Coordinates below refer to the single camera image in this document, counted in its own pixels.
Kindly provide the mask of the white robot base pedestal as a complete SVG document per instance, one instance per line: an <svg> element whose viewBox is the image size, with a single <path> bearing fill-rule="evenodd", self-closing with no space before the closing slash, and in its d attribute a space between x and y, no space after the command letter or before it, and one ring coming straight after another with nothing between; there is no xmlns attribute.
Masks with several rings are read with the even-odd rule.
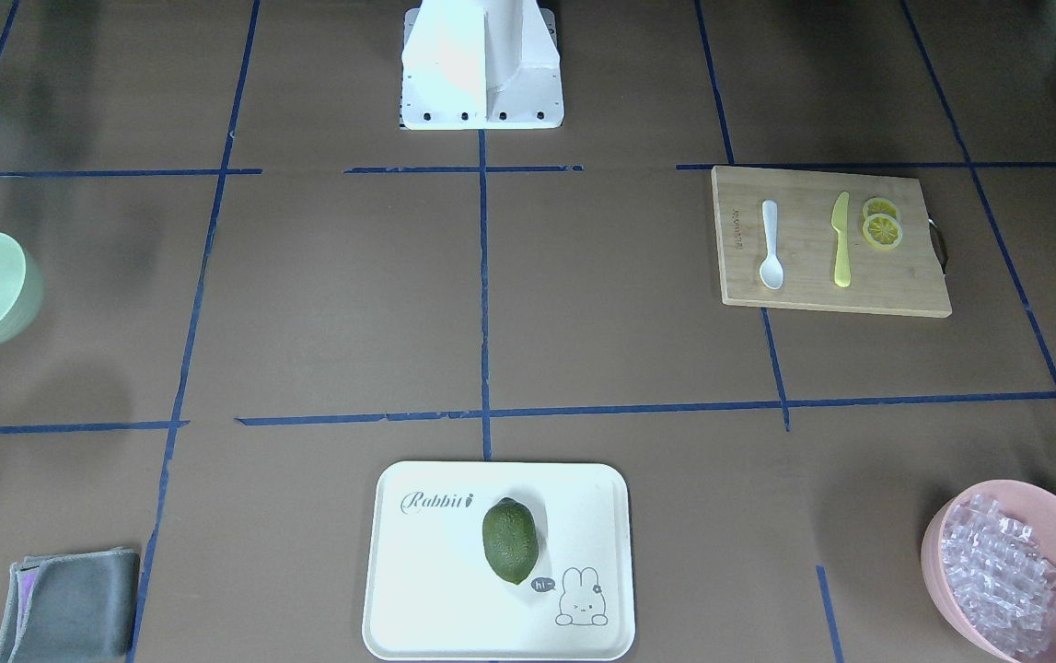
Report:
<svg viewBox="0 0 1056 663"><path fill-rule="evenodd" d="M554 12L538 1L423 1L406 12L399 122L543 130L565 106Z"/></svg>

